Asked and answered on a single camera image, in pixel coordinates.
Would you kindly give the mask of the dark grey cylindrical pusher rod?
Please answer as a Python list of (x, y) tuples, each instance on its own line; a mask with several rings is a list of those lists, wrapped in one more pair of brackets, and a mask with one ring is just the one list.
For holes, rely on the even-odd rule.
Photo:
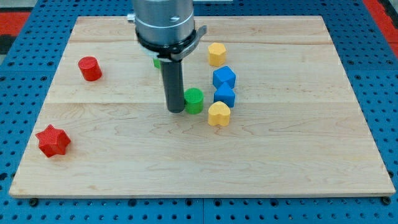
[(185, 108), (182, 63), (161, 61), (160, 69), (167, 109), (171, 113), (180, 113)]

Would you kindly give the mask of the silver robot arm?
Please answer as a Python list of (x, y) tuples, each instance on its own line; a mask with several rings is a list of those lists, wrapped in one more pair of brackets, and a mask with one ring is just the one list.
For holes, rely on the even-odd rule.
[(192, 0), (133, 0), (134, 23), (143, 51), (160, 62), (167, 109), (180, 113), (185, 108), (182, 60), (191, 54), (207, 33), (207, 26), (195, 28)]

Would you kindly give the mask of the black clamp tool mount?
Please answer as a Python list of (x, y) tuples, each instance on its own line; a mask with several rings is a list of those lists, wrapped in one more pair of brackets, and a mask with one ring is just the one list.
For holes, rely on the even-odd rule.
[(136, 32), (139, 43), (144, 48), (144, 52), (152, 58), (159, 59), (163, 62), (179, 62), (186, 56), (191, 54), (199, 44), (200, 39), (207, 33), (207, 26), (203, 25), (185, 39), (177, 44), (172, 45), (156, 45), (143, 39)]

